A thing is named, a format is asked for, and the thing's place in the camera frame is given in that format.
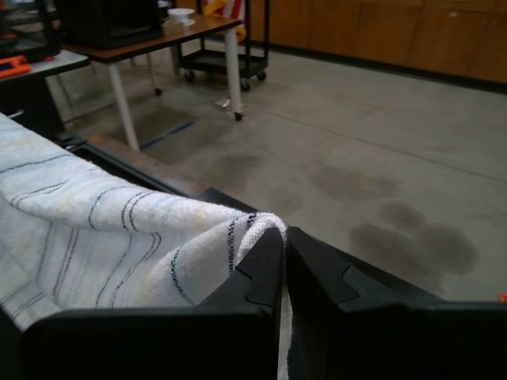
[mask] caster wheel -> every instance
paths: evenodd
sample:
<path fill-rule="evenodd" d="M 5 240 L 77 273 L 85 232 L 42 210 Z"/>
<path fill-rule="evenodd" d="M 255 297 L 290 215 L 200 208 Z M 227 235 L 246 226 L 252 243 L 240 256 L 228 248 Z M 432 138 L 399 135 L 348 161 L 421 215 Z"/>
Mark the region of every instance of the caster wheel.
<path fill-rule="evenodd" d="M 193 70 L 187 70 L 185 72 L 185 80 L 188 82 L 188 83 L 194 83 L 194 81 L 196 80 L 196 74 L 193 72 Z"/>
<path fill-rule="evenodd" d="M 265 80 L 266 80 L 266 77 L 267 77 L 267 75 L 266 75 L 266 72 L 265 72 L 264 70 L 263 70 L 263 71 L 259 71 L 259 72 L 257 73 L 257 79 L 258 79 L 259 81 L 262 81 L 262 82 L 263 82 L 263 81 L 265 81 Z"/>
<path fill-rule="evenodd" d="M 242 79 L 241 80 L 241 89 L 243 91 L 250 91 L 250 80 L 249 79 Z"/>

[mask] orange tool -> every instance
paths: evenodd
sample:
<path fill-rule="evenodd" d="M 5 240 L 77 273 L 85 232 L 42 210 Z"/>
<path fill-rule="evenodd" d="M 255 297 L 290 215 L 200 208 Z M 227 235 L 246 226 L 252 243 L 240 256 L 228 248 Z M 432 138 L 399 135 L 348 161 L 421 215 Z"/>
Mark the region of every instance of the orange tool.
<path fill-rule="evenodd" d="M 23 55 L 0 59 L 0 79 L 29 73 L 32 69 Z"/>

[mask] black baseboard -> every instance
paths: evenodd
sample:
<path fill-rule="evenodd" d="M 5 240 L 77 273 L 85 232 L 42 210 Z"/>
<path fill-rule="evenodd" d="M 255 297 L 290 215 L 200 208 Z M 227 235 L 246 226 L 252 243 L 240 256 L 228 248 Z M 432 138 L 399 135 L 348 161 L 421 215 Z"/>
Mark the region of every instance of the black baseboard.
<path fill-rule="evenodd" d="M 223 36 L 213 36 L 212 38 L 210 38 L 210 40 L 223 41 Z M 261 48 L 263 46 L 263 43 L 257 41 L 252 41 L 251 44 L 256 48 Z M 447 85 L 466 87 L 468 89 L 480 89 L 483 91 L 490 91 L 493 93 L 507 94 L 507 83 L 490 82 L 483 81 L 481 79 L 460 77 L 459 75 L 436 73 L 433 71 L 398 66 L 391 63 L 381 63 L 371 61 L 368 59 L 360 59 L 348 57 L 346 55 L 323 53 L 320 51 L 313 51 L 298 47 L 289 47 L 279 44 L 270 44 L 269 46 L 271 51 L 276 51 L 279 53 L 297 55 L 304 58 L 319 59 L 321 61 L 340 63 L 343 65 L 360 67 L 364 69 L 377 70 L 389 74 L 405 75 L 407 77 L 426 79 L 434 82 L 444 83 Z"/>

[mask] white towel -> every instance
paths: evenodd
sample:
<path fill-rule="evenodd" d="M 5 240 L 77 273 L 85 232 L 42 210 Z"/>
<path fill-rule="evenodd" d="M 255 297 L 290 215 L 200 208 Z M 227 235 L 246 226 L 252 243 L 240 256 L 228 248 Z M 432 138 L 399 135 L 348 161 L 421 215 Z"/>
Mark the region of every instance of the white towel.
<path fill-rule="evenodd" d="M 0 114 L 0 304 L 22 330 L 73 308 L 197 305 L 270 227 L 286 241 L 275 215 L 130 184 Z M 287 378 L 287 291 L 282 308 Z"/>

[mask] wooden cabinet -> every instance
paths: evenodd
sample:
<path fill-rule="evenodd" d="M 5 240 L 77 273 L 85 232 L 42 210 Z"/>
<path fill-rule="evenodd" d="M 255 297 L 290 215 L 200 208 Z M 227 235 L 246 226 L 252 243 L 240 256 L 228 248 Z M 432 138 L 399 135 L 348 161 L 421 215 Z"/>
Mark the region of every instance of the wooden cabinet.
<path fill-rule="evenodd" d="M 423 0 L 365 0 L 367 4 L 383 6 L 422 6 Z"/>
<path fill-rule="evenodd" d="M 252 40 L 264 40 L 265 0 L 250 0 L 250 32 Z"/>
<path fill-rule="evenodd" d="M 364 5 L 354 56 L 402 65 L 413 39 L 420 8 Z"/>
<path fill-rule="evenodd" d="M 308 0 L 272 0 L 269 24 L 271 42 L 308 49 L 310 5 Z"/>
<path fill-rule="evenodd" d="M 500 14 L 507 14 L 507 0 L 497 0 L 494 12 Z"/>
<path fill-rule="evenodd" d="M 491 20 L 468 73 L 473 78 L 507 82 L 507 15 Z"/>
<path fill-rule="evenodd" d="M 359 35 L 361 0 L 313 0 L 310 49 L 351 55 Z"/>
<path fill-rule="evenodd" d="M 465 75 L 490 15 L 425 9 L 407 59 L 408 66 Z"/>
<path fill-rule="evenodd" d="M 443 10 L 469 10 L 473 12 L 491 12 L 496 0 L 426 0 L 429 8 Z"/>

